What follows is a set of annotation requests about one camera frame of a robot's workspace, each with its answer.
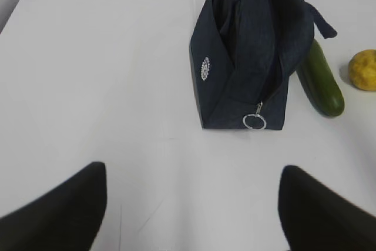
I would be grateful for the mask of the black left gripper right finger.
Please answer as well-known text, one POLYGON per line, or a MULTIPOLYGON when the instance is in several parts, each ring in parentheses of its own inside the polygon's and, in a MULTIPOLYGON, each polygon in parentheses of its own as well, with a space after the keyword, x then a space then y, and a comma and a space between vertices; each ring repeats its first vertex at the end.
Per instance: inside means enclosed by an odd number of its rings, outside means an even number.
POLYGON ((285 166, 278 215, 290 250, 375 250, 375 216, 297 166, 285 166))

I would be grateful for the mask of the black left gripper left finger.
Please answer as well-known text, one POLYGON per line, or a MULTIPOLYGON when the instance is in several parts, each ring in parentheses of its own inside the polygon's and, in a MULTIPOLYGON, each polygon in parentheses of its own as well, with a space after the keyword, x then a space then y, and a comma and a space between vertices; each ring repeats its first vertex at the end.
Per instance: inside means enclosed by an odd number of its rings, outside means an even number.
POLYGON ((106 166, 92 162, 1 218, 1 250, 90 250, 106 211, 106 166))

